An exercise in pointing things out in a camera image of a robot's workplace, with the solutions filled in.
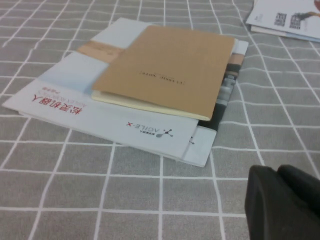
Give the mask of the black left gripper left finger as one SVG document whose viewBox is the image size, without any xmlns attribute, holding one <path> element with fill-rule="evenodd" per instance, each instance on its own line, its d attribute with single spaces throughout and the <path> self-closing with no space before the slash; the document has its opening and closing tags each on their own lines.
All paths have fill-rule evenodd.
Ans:
<svg viewBox="0 0 320 240">
<path fill-rule="evenodd" d="M 290 189 L 277 170 L 259 165 L 249 169 L 244 203 L 249 238 L 318 240 L 320 216 Z"/>
</svg>

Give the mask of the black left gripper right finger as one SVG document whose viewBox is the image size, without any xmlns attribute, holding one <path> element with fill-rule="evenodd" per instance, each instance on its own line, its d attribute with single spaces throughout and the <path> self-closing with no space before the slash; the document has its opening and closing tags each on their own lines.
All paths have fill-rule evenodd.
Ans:
<svg viewBox="0 0 320 240">
<path fill-rule="evenodd" d="M 320 180 L 292 165 L 281 165 L 277 173 L 308 208 L 320 216 Z"/>
</svg>

